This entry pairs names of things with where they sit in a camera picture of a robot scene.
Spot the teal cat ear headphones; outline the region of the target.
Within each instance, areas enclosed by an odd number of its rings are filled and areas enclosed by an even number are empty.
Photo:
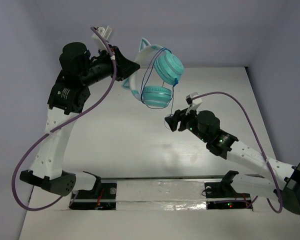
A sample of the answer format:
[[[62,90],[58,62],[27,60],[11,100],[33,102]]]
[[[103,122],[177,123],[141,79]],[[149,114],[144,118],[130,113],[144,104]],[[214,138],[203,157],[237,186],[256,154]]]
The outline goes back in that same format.
[[[133,97],[150,109],[167,108],[174,99],[174,89],[184,73],[181,60],[167,47],[151,44],[142,38],[134,62],[141,65],[152,56],[140,87],[137,87],[137,73],[123,81],[121,87],[132,93]]]

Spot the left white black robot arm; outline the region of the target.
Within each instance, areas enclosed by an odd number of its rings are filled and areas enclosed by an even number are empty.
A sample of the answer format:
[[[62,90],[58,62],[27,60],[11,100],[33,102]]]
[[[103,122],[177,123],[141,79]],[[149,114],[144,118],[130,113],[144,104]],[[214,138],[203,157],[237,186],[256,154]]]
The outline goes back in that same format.
[[[112,78],[111,84],[123,81],[140,69],[117,46],[110,45],[98,53],[91,56],[81,42],[63,47],[59,57],[61,71],[47,102],[45,134],[38,143],[34,162],[20,173],[21,181],[62,197],[73,190],[76,175],[63,170],[63,160],[76,120],[93,109],[84,109],[91,95],[89,87],[107,77]]]

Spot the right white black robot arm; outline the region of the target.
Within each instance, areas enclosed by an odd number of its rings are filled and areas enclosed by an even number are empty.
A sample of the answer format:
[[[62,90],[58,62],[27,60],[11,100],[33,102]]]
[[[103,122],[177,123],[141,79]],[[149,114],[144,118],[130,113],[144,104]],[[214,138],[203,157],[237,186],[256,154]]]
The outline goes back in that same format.
[[[205,184],[203,195],[209,199],[255,195],[278,201],[287,211],[300,215],[300,163],[296,166],[262,154],[236,136],[220,128],[220,120],[211,111],[176,110],[165,117],[172,132],[190,131],[205,143],[213,155],[242,165],[258,176],[228,171],[219,182]]]

